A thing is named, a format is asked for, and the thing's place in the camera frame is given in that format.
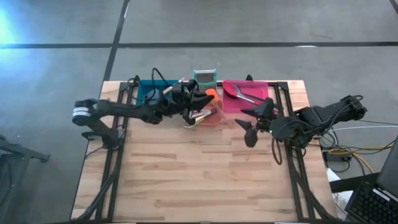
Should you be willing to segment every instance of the gray floor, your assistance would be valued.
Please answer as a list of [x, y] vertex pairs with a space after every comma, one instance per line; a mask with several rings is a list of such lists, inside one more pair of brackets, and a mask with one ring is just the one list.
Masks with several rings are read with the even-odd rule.
[[[123, 0], [0, 1], [0, 44], [111, 43]], [[121, 42], [398, 41], [388, 1], [132, 1]], [[110, 49], [0, 49], [0, 133], [50, 153], [32, 162], [10, 223], [68, 220], [87, 142], [72, 124], [75, 100], [100, 93]], [[119, 49], [111, 80], [189, 77], [195, 68], [220, 79], [304, 79], [312, 105], [364, 96], [367, 120], [396, 123], [398, 47]], [[335, 128], [375, 124], [349, 122]], [[336, 132], [340, 144], [377, 146], [398, 129]], [[365, 159], [379, 171], [387, 151]], [[330, 164], [342, 169], [345, 164]], [[359, 165], [339, 174], [361, 175]]]

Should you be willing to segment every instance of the yellow cable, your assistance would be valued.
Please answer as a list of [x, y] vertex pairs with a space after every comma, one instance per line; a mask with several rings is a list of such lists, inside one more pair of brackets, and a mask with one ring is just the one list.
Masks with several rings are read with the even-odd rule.
[[361, 160], [365, 164], [365, 166], [371, 171], [372, 174], [374, 173], [372, 167], [361, 156], [357, 155], [355, 152], [353, 152], [353, 156]]

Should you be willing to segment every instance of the wooden tabletop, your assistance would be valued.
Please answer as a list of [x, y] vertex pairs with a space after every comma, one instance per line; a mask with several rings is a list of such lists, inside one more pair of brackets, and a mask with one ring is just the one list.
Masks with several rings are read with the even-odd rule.
[[[286, 82], [294, 110], [309, 106], [304, 82]], [[116, 101], [119, 83], [104, 82], [100, 98]], [[269, 96], [275, 99], [271, 88]], [[284, 162], [278, 166], [271, 153], [270, 134], [259, 133], [256, 146], [248, 148], [243, 139], [244, 130], [233, 119], [254, 119], [245, 114], [225, 115], [226, 120], [215, 127], [193, 129], [183, 127], [181, 116], [164, 118], [158, 125], [130, 119], [114, 221], [296, 221], [284, 150]], [[113, 117], [102, 120], [111, 126]], [[101, 144], [90, 142], [87, 153]], [[82, 214], [98, 193], [105, 158], [106, 151], [100, 150], [86, 159], [72, 218]], [[304, 161], [312, 192], [328, 212], [336, 216], [319, 147], [307, 147]], [[306, 211], [302, 192], [300, 197]]]

